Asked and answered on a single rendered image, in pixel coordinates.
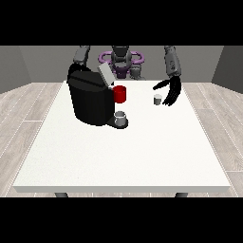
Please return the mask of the small grey cup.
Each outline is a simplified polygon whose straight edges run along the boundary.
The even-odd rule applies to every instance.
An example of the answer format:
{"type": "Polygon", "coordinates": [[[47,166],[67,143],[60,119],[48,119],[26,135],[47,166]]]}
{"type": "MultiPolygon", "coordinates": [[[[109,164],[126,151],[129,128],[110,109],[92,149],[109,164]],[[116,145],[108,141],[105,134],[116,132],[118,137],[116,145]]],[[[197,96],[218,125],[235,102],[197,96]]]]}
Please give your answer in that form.
{"type": "Polygon", "coordinates": [[[117,111],[114,114],[114,119],[117,126],[123,126],[126,123],[126,115],[123,111],[117,111]]]}

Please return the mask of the black coffee machine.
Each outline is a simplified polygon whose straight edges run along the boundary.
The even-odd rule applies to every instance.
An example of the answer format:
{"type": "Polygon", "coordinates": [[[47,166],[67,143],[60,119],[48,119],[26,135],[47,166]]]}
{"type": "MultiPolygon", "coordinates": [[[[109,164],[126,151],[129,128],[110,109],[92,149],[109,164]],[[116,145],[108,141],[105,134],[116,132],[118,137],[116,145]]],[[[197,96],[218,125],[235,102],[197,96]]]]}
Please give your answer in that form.
{"type": "Polygon", "coordinates": [[[117,129],[128,126],[128,119],[123,126],[115,124],[115,102],[113,88],[105,85],[99,72],[83,72],[81,79],[70,78],[67,84],[75,116],[89,125],[110,125],[117,129]]]}

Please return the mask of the pale grey machine lid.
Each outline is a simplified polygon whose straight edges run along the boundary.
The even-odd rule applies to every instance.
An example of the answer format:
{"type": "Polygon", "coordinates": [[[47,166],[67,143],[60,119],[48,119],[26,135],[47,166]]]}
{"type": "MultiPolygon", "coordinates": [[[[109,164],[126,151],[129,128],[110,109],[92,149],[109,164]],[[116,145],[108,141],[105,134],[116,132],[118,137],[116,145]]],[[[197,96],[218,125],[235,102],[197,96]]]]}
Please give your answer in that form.
{"type": "Polygon", "coordinates": [[[103,63],[98,66],[98,71],[103,77],[103,80],[107,86],[110,86],[114,83],[115,77],[108,65],[108,63],[103,63]]]}

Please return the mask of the red pod holder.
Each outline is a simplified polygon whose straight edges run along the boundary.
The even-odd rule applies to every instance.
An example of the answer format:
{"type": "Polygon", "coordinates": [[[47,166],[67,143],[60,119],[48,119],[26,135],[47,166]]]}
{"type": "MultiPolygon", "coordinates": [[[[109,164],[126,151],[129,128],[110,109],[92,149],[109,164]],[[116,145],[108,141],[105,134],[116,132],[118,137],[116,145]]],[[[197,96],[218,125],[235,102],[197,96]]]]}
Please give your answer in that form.
{"type": "Polygon", "coordinates": [[[114,102],[124,103],[126,101],[126,87],[123,85],[116,85],[113,88],[114,92],[114,102]]]}

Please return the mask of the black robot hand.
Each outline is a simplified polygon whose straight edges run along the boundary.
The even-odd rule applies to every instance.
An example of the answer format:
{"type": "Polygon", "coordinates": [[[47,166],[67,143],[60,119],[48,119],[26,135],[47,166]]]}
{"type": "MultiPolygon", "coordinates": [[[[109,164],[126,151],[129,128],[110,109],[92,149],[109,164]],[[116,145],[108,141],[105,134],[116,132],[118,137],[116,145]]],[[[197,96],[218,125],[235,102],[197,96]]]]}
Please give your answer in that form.
{"type": "Polygon", "coordinates": [[[163,80],[159,83],[157,83],[153,89],[157,90],[160,88],[163,88],[165,86],[169,86],[169,92],[163,101],[164,105],[171,106],[173,105],[176,100],[178,99],[178,96],[181,92],[181,80],[179,76],[173,76],[167,80],[163,80]]]}
{"type": "Polygon", "coordinates": [[[68,69],[67,78],[81,79],[84,77],[83,72],[89,72],[89,71],[90,68],[86,67],[85,65],[74,63],[68,69]]]}

